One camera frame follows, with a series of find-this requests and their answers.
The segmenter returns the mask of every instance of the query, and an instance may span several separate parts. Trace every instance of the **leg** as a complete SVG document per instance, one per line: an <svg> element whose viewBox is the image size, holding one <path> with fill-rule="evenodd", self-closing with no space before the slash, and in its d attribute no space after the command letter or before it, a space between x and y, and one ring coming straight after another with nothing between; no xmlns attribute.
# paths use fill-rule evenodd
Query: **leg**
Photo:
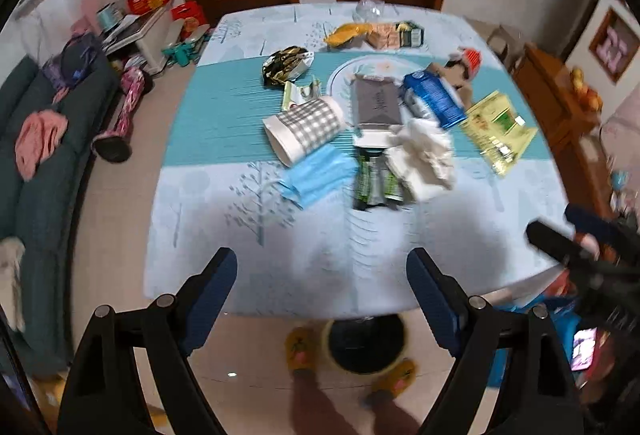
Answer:
<svg viewBox="0 0 640 435"><path fill-rule="evenodd" d="M312 332L295 329L285 342L293 378L291 424L297 435L357 435L329 398L318 388L316 347Z"/></svg>
<svg viewBox="0 0 640 435"><path fill-rule="evenodd" d="M415 435L418 432L418 421L394 402L415 381L415 372L414 362L405 359L373 384L366 403L375 415L375 435Z"/></svg>

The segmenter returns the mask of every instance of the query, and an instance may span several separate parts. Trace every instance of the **phone screen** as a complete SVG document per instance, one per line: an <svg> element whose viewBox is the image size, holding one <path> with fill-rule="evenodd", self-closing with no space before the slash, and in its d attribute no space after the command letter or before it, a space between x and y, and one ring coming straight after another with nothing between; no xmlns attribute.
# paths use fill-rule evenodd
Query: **phone screen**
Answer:
<svg viewBox="0 0 640 435"><path fill-rule="evenodd" d="M574 355L571 359L573 371L586 370L593 363L593 351L596 347L596 329L585 329L575 333Z"/></svg>

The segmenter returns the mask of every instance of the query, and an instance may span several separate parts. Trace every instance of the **yellow slipper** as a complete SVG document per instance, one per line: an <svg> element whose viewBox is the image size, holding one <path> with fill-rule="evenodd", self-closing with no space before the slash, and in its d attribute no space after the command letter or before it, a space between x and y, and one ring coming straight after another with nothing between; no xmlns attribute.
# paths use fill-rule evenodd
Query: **yellow slipper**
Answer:
<svg viewBox="0 0 640 435"><path fill-rule="evenodd" d="M293 329L284 342L289 371L316 371L316 341L311 329Z"/></svg>
<svg viewBox="0 0 640 435"><path fill-rule="evenodd" d="M417 371L418 367L411 359L403 359L373 383L371 392L385 390L395 399L414 383Z"/></svg>

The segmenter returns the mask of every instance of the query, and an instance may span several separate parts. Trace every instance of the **tiled floor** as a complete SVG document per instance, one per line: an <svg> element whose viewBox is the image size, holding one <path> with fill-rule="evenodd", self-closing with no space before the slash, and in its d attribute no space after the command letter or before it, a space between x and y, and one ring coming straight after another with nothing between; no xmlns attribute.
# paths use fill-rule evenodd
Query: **tiled floor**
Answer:
<svg viewBox="0 0 640 435"><path fill-rule="evenodd" d="M138 109L132 157L111 165L98 159L89 182L76 240L72 277L72 324L79 342L93 310L108 303L117 311L146 306L143 268L150 209L164 145L175 110L193 66L174 67L156 80ZM416 310L404 315L409 331L406 355L419 365L416 383L398 403L420 420L442 387L452 358L438 348ZM300 322L278 318L222 315L205 346L194 352L194 375L220 422L230 435L289 434L291 382L283 356L287 333ZM161 406L146 354L136 358L147 402ZM235 372L236 377L229 377ZM372 416L358 405L370 377L349 375L322 360L321 388L363 434L371 433ZM486 428L496 393L487 391L471 433Z"/></svg>

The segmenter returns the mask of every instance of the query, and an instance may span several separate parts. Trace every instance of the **sofa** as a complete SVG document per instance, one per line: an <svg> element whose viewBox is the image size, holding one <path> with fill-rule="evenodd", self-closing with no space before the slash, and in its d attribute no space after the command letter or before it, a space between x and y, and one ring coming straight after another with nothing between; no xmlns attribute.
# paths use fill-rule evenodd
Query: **sofa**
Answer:
<svg viewBox="0 0 640 435"><path fill-rule="evenodd" d="M67 68L81 68L86 46L72 45ZM118 91L118 75L100 52L87 77L53 108L68 126L53 155L23 181L15 163L15 140L31 113L52 108L55 90L30 57L24 57L0 88L0 238L25 246L20 265L24 331L11 331L25 371L48 376L68 368L73 356L70 269L73 230L93 136ZM0 350L0 367L7 368Z"/></svg>

